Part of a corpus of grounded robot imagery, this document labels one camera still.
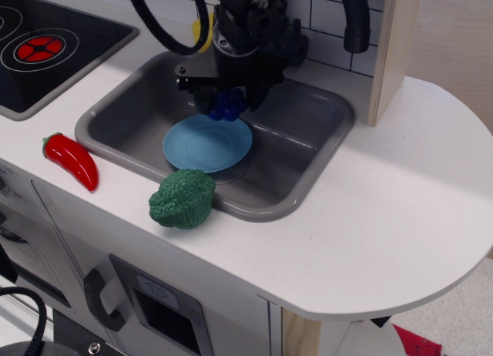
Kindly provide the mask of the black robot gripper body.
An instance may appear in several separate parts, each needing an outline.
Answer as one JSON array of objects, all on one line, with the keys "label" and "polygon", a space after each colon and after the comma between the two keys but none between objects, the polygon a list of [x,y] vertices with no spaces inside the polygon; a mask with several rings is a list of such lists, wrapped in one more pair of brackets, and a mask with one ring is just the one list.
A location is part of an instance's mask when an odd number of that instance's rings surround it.
[{"label": "black robot gripper body", "polygon": [[263,50],[247,55],[227,55],[218,48],[196,53],[174,69],[178,89],[198,96],[212,96],[233,88],[246,96],[267,96],[283,81],[288,61]]}]

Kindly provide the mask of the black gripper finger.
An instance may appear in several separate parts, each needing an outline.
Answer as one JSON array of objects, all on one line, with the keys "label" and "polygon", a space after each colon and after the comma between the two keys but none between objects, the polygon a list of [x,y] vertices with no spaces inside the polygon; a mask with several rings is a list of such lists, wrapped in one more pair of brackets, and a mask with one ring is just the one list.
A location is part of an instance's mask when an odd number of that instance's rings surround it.
[{"label": "black gripper finger", "polygon": [[270,84],[246,85],[246,101],[249,111],[253,112],[260,108],[272,87]]},{"label": "black gripper finger", "polygon": [[196,110],[201,114],[209,114],[213,94],[202,88],[196,88],[193,94]]}]

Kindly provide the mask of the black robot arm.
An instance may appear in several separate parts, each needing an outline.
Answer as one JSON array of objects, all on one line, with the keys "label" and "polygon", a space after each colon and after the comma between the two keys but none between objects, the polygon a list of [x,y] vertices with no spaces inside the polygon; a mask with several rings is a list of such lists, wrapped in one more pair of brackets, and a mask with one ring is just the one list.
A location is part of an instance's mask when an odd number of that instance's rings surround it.
[{"label": "black robot arm", "polygon": [[175,40],[145,0],[131,0],[152,35],[168,50],[190,60],[175,68],[179,89],[193,95],[197,110],[219,121],[234,121],[260,107],[270,89],[283,82],[288,18],[286,0],[218,0],[208,15],[205,0],[194,0],[200,30],[187,46]]}]

